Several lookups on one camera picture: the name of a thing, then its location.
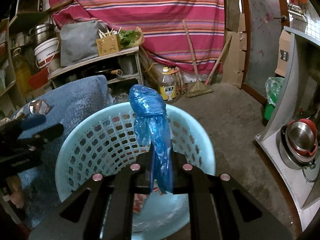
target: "gray bag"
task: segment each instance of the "gray bag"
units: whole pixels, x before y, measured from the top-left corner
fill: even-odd
[[[98,21],[63,25],[61,38],[61,66],[70,66],[98,56],[96,39],[98,29],[104,30]]]

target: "light blue plastic basket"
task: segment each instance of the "light blue plastic basket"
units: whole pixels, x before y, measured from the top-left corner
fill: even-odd
[[[166,106],[172,130],[173,150],[188,163],[207,174],[215,174],[215,158],[203,127],[188,113]],[[56,164],[56,186],[61,201],[70,196],[93,174],[116,174],[135,162],[148,147],[137,143],[133,131],[134,113],[130,103],[121,103],[96,112],[82,121],[63,143]],[[188,195],[159,195],[146,199],[139,215],[133,216],[132,239],[159,240],[189,222]]]

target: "striped cloth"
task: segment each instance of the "striped cloth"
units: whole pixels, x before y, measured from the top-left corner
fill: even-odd
[[[51,6],[63,0],[49,0]],[[155,61],[193,72],[182,19],[188,25],[198,71],[209,73],[224,39],[223,0],[75,0],[53,14],[63,24],[99,20],[110,28],[135,29],[145,36],[143,47]]]

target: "blue plastic bag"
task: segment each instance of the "blue plastic bag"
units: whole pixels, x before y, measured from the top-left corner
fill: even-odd
[[[142,146],[152,143],[154,146],[151,187],[153,179],[156,179],[161,190],[172,192],[172,143],[165,102],[157,91],[142,85],[131,87],[129,101],[136,114],[134,132],[138,143]]]

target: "cooking oil bottle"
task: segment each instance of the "cooking oil bottle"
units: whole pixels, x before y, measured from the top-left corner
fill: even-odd
[[[176,83],[169,74],[169,68],[162,69],[162,75],[159,76],[159,90],[164,101],[170,101],[176,97]]]
[[[19,87],[20,93],[26,96],[32,91],[31,86],[28,83],[31,77],[30,67],[28,60],[20,55],[21,48],[17,48],[12,53],[12,63],[14,73],[16,74],[16,81]]]

